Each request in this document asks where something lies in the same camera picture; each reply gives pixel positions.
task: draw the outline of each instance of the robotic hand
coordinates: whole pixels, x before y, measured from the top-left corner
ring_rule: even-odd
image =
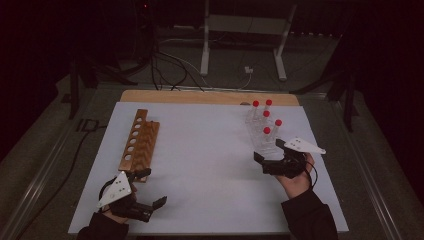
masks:
[[[98,208],[102,208],[109,204],[112,214],[119,217],[137,219],[143,222],[149,222],[150,216],[158,208],[165,205],[167,197],[162,197],[155,202],[152,206],[140,204],[131,195],[131,185],[135,178],[143,178],[149,176],[151,173],[150,168],[146,168],[140,172],[125,173],[121,172],[118,177],[108,181],[100,190]],[[109,187],[107,192],[103,195],[106,187]]]
[[[307,160],[305,152],[325,154],[324,149],[316,147],[300,138],[294,138],[289,142],[276,139],[275,145],[284,150],[284,158],[281,160],[265,160],[259,153],[253,153],[253,159],[262,165],[264,174],[286,176],[292,179],[306,171]]]

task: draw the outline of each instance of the white tag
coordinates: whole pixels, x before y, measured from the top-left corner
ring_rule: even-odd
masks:
[[[319,148],[311,143],[308,143],[307,141],[301,138],[293,138],[292,140],[286,142],[284,146],[286,148],[290,148],[298,152],[313,152],[313,153],[325,154],[324,149]]]
[[[113,203],[127,195],[131,194],[131,186],[128,182],[127,175],[124,171],[110,185],[109,189],[103,194],[103,197],[97,203],[97,207],[101,208],[109,203]]]

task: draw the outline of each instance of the dark background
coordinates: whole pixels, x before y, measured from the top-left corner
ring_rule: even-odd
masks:
[[[211,11],[228,13],[234,11],[235,4],[246,6],[255,1],[242,1],[245,5],[240,1],[229,2],[211,1]],[[275,3],[261,2],[264,9]],[[161,27],[199,27],[203,23],[202,1],[146,3],[154,10],[152,20]],[[0,159],[56,97],[55,83],[69,74],[76,47],[105,64],[116,63],[116,54],[122,50],[116,46],[125,48],[119,36],[128,32],[113,27],[107,20],[116,14],[122,22],[115,26],[131,26],[132,4],[112,0],[0,2]],[[237,9],[237,14],[257,16],[279,16],[284,11],[261,11],[258,6],[254,12],[251,8]],[[302,1],[292,24],[294,35],[312,33],[340,38],[323,77],[340,69],[354,74],[356,89],[364,94],[421,202],[423,9],[420,1]]]

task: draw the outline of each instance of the cable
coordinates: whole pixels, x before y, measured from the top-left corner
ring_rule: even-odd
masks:
[[[100,189],[100,192],[99,192],[99,201],[100,201],[100,199],[102,199],[102,196],[103,196],[103,192],[105,191],[105,189],[108,187],[108,186],[110,186],[114,181],[115,181],[115,179],[116,179],[117,177],[114,177],[113,179],[111,179],[111,180],[109,180],[109,181],[107,181],[106,183],[105,183],[105,185],[103,185],[103,187]],[[97,211],[98,213],[105,213],[105,212],[107,212],[107,211],[109,211],[110,210],[110,207],[107,209],[107,210],[103,210],[102,208],[99,208],[99,210]]]
[[[175,83],[175,84],[171,84],[170,82],[168,82],[168,81],[164,78],[164,81],[166,81],[169,85],[172,85],[171,91],[172,91],[172,90],[174,90],[174,88],[177,88],[178,90],[180,90],[177,86],[178,86],[178,85],[180,85],[181,83],[183,83],[183,82],[187,79],[187,75],[188,75],[188,71],[187,71],[187,69],[184,67],[183,63],[182,63],[180,60],[177,60],[177,59],[175,59],[175,60],[177,60],[179,64],[176,64],[175,62],[172,62],[172,61],[170,61],[170,60],[167,60],[167,59],[161,58],[161,57],[156,56],[156,55],[155,55],[155,57],[156,57],[156,58],[158,58],[158,59],[160,59],[160,60],[162,60],[162,61],[165,61],[165,62],[169,62],[169,63],[171,63],[171,64],[174,64],[174,65],[176,65],[177,67],[179,67],[179,68],[181,68],[181,69],[183,69],[183,70],[184,70],[184,77],[183,77],[181,80],[179,80],[177,83]]]
[[[50,204],[50,202],[57,196],[57,194],[62,190],[63,186],[65,185],[65,183],[68,181],[69,177],[71,176],[74,167],[75,167],[75,163],[77,161],[77,157],[79,154],[79,151],[82,147],[82,144],[84,142],[84,140],[87,138],[87,136],[92,133],[95,132],[97,129],[100,128],[106,128],[107,126],[99,126],[99,127],[95,127],[92,130],[88,130],[85,135],[82,137],[81,141],[78,144],[78,148],[74,154],[74,157],[72,159],[72,164],[71,164],[71,168],[69,169],[66,177],[63,179],[63,181],[61,182],[61,184],[59,185],[58,189],[53,193],[53,195],[47,200],[47,202],[41,207],[40,210],[38,210],[38,212],[31,218],[31,220],[28,221],[27,225],[22,229],[22,231],[19,233],[19,235],[16,237],[16,240],[21,239],[21,237],[24,235],[24,233],[28,230],[28,228],[32,225],[32,223],[35,221],[35,219],[38,218],[38,216],[44,211],[44,209]]]
[[[194,68],[195,70],[196,70],[196,72],[197,73],[199,73],[199,76],[202,78],[202,80],[203,80],[203,82],[206,84],[206,86],[208,86],[208,87],[210,87],[210,88],[212,88],[213,89],[213,87],[211,87],[211,86],[209,86],[209,84],[205,81],[205,79],[200,75],[200,71],[195,67],[195,66],[193,66],[193,64],[191,64],[190,62],[188,62],[188,61],[186,61],[186,60],[184,60],[184,59],[181,59],[181,58],[178,58],[178,57],[175,57],[175,56],[172,56],[172,55],[170,55],[170,54],[168,54],[168,53],[164,53],[164,52],[159,52],[160,54],[163,54],[163,55],[165,55],[165,56],[167,56],[167,57],[170,57],[170,58],[173,58],[173,59],[176,59],[176,60],[179,60],[179,61],[181,61],[181,62],[184,62],[184,63],[186,63],[186,64],[188,64],[189,66],[191,66],[192,68]],[[196,84],[196,86],[200,89],[200,90],[202,90],[203,92],[204,92],[204,90],[202,89],[202,87],[200,87],[200,85],[196,82],[196,80],[193,78],[193,76],[191,75],[191,73],[187,70],[187,74],[190,76],[190,78],[193,80],[193,82],[194,82],[194,84]]]
[[[241,87],[241,88],[237,88],[236,90],[242,90],[243,88],[247,87],[247,85],[249,85],[250,80],[252,80],[252,73],[249,73],[249,80],[247,80],[247,83]]]
[[[153,60],[154,60],[153,70],[159,71],[159,69],[158,69],[158,60],[156,58],[153,58]],[[159,71],[159,76],[160,76],[160,78],[159,78],[159,85],[160,85],[159,90],[162,90],[162,88],[163,88],[162,78],[163,77],[162,77],[162,73],[160,71]]]
[[[152,74],[152,82],[153,82],[153,85],[155,85],[156,90],[159,91],[158,85],[156,84],[156,81],[155,81],[155,74],[153,72],[154,68],[155,66],[153,65],[153,58],[150,58],[150,72]]]
[[[311,167],[312,167],[312,169],[314,169],[314,172],[315,172],[315,181],[314,181],[314,183],[312,184],[312,178],[311,178],[311,174],[305,169],[305,172],[306,172],[306,174],[309,176],[309,181],[311,182],[311,187],[312,188],[314,188],[315,187],[315,184],[317,183],[317,181],[318,181],[318,171],[317,171],[317,169],[314,167],[314,165],[313,164],[311,164],[310,162],[306,162],[307,164],[309,164],[309,165],[311,165]]]
[[[178,83],[177,84],[171,84],[168,80],[166,80],[164,77],[163,77],[163,75],[162,75],[162,72],[157,68],[157,67],[153,67],[153,69],[154,70],[156,70],[156,72],[159,74],[159,76],[160,76],[160,79],[161,80],[164,80],[167,84],[169,84],[169,85],[171,85],[172,86],[172,88],[171,88],[171,91],[172,90],[174,90],[174,88],[177,88],[176,87],[176,85],[178,85]]]

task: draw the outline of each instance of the metal stand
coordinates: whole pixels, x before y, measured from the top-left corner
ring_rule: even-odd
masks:
[[[272,18],[251,18],[238,16],[223,16],[209,13],[209,0],[205,1],[205,26],[202,62],[200,65],[200,75],[207,76],[209,68],[209,31],[225,31],[225,32],[244,32],[244,33],[260,33],[260,34],[281,34],[280,45],[274,49],[275,65],[280,80],[287,80],[286,71],[284,69],[281,55],[290,32],[291,23],[294,13],[296,12],[296,4],[290,8],[289,15],[286,19]]]

